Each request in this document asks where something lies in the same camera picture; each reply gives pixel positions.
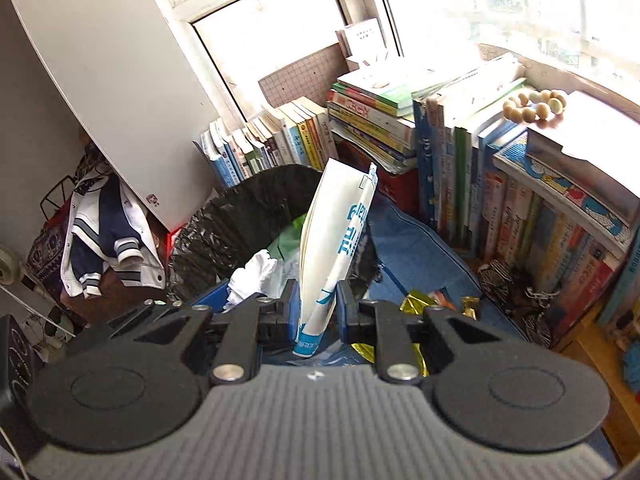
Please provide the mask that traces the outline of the wooden box shelf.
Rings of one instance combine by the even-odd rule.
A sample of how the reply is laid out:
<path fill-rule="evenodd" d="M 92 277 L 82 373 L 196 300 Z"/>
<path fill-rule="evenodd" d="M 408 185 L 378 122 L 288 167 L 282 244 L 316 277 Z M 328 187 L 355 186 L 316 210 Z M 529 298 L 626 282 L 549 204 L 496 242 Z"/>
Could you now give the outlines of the wooden box shelf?
<path fill-rule="evenodd" d="M 624 381 L 623 353 L 597 326 L 602 309 L 599 300 L 552 350 L 591 366 L 608 385 L 611 405 L 602 429 L 616 460 L 626 466 L 639 454 L 639 403 Z"/>

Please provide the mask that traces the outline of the row of upright books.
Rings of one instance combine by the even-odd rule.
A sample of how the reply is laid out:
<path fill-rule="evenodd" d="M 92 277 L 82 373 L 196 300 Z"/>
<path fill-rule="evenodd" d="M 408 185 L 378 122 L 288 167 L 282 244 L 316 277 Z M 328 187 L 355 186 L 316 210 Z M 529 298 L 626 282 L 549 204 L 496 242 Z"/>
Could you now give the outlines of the row of upright books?
<path fill-rule="evenodd" d="M 492 158 L 529 125 L 541 127 L 584 92 L 639 123 L 639 107 L 570 70 L 506 52 L 429 96 L 413 99 L 420 209 L 425 221 L 480 265 L 526 270 L 537 292 L 556 292 L 557 344 L 599 300 L 596 319 L 620 348 L 639 336 L 639 227 L 617 258 Z"/>

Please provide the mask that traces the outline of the small books row left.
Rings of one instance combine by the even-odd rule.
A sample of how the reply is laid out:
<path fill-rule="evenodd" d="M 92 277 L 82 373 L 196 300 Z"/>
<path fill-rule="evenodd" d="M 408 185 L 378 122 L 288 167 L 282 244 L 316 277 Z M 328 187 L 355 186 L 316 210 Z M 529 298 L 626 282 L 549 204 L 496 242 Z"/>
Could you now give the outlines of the small books row left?
<path fill-rule="evenodd" d="M 323 170 L 338 157 L 328 110 L 306 96 L 278 107 L 265 104 L 233 131 L 218 118 L 193 144 L 212 168 L 218 192 L 272 168 L 302 165 Z"/>

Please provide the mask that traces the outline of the books lying on top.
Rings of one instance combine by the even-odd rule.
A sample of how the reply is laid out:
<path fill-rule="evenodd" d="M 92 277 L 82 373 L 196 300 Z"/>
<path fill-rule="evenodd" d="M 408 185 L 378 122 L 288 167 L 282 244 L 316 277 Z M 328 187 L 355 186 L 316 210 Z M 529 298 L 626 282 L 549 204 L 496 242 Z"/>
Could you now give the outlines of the books lying on top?
<path fill-rule="evenodd" d="M 639 226 L 639 124 L 584 92 L 570 93 L 567 104 L 492 161 L 623 258 Z"/>

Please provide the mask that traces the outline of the black trash bag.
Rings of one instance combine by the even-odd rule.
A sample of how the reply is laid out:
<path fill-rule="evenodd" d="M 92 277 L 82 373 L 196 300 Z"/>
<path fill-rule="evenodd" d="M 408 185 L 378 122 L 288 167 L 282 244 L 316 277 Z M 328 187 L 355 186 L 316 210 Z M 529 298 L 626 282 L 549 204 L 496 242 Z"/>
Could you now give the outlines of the black trash bag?
<path fill-rule="evenodd" d="M 168 294 L 189 301 L 227 282 L 307 214 L 323 171 L 288 165 L 256 174 L 209 200 L 181 229 L 168 263 Z"/>

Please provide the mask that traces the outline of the white window frame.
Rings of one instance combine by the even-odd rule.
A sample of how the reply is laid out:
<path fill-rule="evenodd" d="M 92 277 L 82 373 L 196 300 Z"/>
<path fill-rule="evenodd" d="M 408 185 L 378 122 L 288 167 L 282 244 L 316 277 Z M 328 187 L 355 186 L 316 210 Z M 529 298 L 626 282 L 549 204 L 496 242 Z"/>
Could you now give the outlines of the white window frame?
<path fill-rule="evenodd" d="M 440 70 L 491 46 L 639 96 L 639 0 L 154 0 L 219 114 L 242 122 L 260 83 L 367 20 L 393 55 Z"/>

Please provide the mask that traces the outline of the miniature black bicycle model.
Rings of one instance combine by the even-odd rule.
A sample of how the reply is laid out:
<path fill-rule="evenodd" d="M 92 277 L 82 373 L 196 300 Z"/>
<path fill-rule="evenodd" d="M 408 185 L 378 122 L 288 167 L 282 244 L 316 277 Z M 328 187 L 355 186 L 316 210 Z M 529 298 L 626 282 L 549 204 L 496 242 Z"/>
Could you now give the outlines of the miniature black bicycle model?
<path fill-rule="evenodd" d="M 477 272 L 484 295 L 529 342 L 544 348 L 556 343 L 555 325 L 561 317 L 554 306 L 556 292 L 537 292 L 528 271 L 509 268 L 499 260 L 482 264 Z"/>

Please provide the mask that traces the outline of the white board panel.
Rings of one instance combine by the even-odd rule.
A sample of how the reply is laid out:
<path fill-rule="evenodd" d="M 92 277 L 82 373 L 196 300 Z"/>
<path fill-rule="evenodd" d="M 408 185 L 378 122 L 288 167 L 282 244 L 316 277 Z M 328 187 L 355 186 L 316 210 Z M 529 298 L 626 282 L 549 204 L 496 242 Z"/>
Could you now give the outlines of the white board panel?
<path fill-rule="evenodd" d="M 194 148 L 218 114 L 155 0 L 11 0 L 78 122 L 168 230 L 213 187 Z"/>

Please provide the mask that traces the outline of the white crumpled tissue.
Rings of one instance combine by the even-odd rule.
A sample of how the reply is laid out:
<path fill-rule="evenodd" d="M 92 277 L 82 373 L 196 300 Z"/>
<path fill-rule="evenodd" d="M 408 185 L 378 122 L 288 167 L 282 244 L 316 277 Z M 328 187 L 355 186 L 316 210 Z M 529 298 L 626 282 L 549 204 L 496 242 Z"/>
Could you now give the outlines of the white crumpled tissue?
<path fill-rule="evenodd" d="M 299 278 L 299 250 L 289 252 L 285 258 L 262 249 L 236 269 L 227 285 L 225 311 L 230 311 L 242 301 L 259 292 L 270 298 L 279 298 L 288 280 Z"/>

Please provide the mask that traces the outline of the grid cutting mat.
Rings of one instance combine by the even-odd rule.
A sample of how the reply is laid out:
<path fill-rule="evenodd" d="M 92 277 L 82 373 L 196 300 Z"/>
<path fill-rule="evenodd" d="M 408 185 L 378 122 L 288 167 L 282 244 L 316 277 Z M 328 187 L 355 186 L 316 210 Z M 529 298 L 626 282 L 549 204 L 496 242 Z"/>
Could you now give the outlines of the grid cutting mat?
<path fill-rule="evenodd" d="M 332 84 L 347 72 L 341 48 L 331 44 L 258 81 L 258 108 L 276 108 L 302 96 L 325 107 Z"/>

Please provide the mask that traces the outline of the green plastic package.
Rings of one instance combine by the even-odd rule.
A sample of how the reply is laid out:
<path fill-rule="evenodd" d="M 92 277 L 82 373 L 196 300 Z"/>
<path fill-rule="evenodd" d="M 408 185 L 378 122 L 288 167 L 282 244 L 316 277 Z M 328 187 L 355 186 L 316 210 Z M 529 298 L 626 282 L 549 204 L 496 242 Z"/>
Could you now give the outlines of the green plastic package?
<path fill-rule="evenodd" d="M 268 246 L 271 258 L 286 260 L 299 251 L 306 214 L 302 214 L 289 224 Z"/>

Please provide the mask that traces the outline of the white navy jacket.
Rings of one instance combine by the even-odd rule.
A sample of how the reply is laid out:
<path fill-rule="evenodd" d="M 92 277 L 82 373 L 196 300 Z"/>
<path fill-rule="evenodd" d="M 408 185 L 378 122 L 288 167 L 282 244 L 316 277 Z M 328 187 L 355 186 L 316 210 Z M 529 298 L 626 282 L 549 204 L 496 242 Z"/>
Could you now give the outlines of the white navy jacket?
<path fill-rule="evenodd" d="M 166 286 L 146 209 L 110 166 L 99 164 L 70 198 L 60 267 L 63 289 L 71 297 L 99 297 L 108 270 L 126 287 Z"/>

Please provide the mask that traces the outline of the red plastic crate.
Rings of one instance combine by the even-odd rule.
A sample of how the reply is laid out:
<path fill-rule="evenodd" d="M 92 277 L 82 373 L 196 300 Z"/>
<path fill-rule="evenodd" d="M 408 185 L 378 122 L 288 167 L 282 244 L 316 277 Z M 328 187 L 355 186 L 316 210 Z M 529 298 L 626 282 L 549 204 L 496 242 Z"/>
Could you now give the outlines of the red plastic crate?
<path fill-rule="evenodd" d="M 334 136 L 338 158 L 344 164 L 361 171 L 369 169 L 373 162 L 378 166 L 378 190 L 389 198 L 400 210 L 410 216 L 419 217 L 419 183 L 418 170 L 410 169 L 404 174 L 391 174 L 380 162 L 373 159 L 352 142 Z"/>

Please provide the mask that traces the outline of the blue yarn tassel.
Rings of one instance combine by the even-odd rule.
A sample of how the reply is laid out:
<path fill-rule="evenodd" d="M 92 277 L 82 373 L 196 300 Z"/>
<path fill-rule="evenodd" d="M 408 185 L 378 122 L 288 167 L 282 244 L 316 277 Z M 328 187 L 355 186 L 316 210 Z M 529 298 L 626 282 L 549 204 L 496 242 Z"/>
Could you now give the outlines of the blue yarn tassel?
<path fill-rule="evenodd" d="M 633 393 L 640 390 L 640 348 L 638 341 L 629 346 L 623 356 L 623 375 Z"/>

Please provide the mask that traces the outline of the white blue sanitary pack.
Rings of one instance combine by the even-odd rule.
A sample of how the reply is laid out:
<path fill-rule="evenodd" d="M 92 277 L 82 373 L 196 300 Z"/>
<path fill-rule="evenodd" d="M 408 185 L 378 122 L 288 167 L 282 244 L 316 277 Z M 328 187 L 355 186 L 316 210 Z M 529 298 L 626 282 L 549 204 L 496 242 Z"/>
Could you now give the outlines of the white blue sanitary pack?
<path fill-rule="evenodd" d="M 331 159 L 306 215 L 299 246 L 300 313 L 293 353 L 310 358 L 335 307 L 336 284 L 356 255 L 378 184 L 376 166 L 360 171 Z"/>

